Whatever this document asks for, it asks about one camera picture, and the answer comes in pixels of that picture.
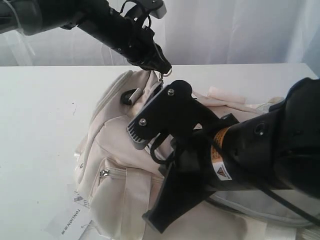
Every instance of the white table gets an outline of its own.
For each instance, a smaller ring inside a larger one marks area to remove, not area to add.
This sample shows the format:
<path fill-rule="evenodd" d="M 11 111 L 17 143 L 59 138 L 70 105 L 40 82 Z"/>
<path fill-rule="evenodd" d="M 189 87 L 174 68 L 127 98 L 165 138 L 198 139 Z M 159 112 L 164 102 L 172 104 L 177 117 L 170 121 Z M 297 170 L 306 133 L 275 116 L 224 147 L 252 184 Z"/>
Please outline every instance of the white table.
<path fill-rule="evenodd" d="M 54 239 L 43 228 L 68 202 L 74 149 L 100 95 L 129 69 L 138 68 L 0 67 L 1 239 Z M 165 82 L 186 80 L 203 94 L 216 86 L 256 104 L 305 77 L 317 77 L 305 64 L 186 65 Z"/>

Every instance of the white backpack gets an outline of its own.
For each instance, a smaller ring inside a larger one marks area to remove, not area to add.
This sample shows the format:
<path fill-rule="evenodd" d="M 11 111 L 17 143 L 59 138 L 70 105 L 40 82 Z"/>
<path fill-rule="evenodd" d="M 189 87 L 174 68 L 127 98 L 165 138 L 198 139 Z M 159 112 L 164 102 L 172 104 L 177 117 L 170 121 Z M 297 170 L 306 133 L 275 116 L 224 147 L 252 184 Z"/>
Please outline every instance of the white backpack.
<path fill-rule="evenodd" d="M 153 71 L 120 75 L 97 103 L 88 134 L 76 150 L 78 191 L 89 201 L 92 218 L 103 236 L 115 240 L 320 239 L 317 227 L 260 191 L 217 192 L 211 196 L 215 206 L 202 202 L 163 234 L 151 229 L 142 215 L 153 206 L 164 178 L 148 149 L 134 148 L 126 127 L 159 87 Z M 122 104 L 122 94 L 136 89 L 140 90 L 132 99 L 133 106 Z M 234 98 L 235 102 L 228 101 L 214 88 L 209 97 L 194 94 L 218 117 L 232 113 L 240 122 L 266 109 L 266 104 L 252 108 Z M 170 152 L 168 139 L 157 155 L 163 158 Z M 294 190 L 277 193 L 314 216 L 320 214 L 315 199 Z"/>

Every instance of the yellow warning sticker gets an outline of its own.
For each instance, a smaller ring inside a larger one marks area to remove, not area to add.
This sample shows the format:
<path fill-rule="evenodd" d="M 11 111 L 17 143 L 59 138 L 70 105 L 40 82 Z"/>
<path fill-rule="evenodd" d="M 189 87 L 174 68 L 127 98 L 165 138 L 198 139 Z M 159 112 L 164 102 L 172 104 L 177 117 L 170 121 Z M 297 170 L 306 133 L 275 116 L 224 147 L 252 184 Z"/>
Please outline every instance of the yellow warning sticker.
<path fill-rule="evenodd" d="M 229 127 L 223 128 L 220 131 L 216 133 L 214 136 L 214 141 L 219 145 L 220 148 L 222 148 L 222 144 L 224 141 L 224 137 L 228 131 Z M 224 164 L 224 160 L 222 156 L 217 152 L 217 150 L 211 146 L 211 161 L 213 169 L 217 175 L 217 177 L 221 181 L 229 181 L 232 180 L 230 174 L 228 173 L 226 166 Z"/>

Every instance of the zipper pull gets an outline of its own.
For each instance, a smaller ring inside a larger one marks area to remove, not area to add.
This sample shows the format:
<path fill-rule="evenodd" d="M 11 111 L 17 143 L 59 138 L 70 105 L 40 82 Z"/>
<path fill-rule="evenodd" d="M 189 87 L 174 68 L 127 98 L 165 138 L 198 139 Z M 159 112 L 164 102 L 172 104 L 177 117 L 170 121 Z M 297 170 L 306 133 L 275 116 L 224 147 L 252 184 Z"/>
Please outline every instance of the zipper pull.
<path fill-rule="evenodd" d="M 101 182 L 101 178 L 104 178 L 104 177 L 106 177 L 106 176 L 108 176 L 109 175 L 109 170 L 107 169 L 107 170 L 101 170 L 100 171 L 100 176 L 99 176 L 99 181 L 98 181 L 98 186 L 100 185 L 100 182 Z"/>

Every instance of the white curtain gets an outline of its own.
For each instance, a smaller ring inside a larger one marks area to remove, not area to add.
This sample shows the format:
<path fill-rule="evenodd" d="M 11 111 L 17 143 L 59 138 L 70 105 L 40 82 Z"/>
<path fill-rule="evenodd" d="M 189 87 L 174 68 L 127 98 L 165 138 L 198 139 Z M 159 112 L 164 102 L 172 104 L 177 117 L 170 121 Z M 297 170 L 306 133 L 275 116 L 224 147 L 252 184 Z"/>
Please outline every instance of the white curtain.
<path fill-rule="evenodd" d="M 164 1 L 152 29 L 173 65 L 302 62 L 320 76 L 320 0 Z M 109 0 L 118 11 L 123 2 Z M 0 66 L 126 64 L 77 28 L 0 35 Z"/>

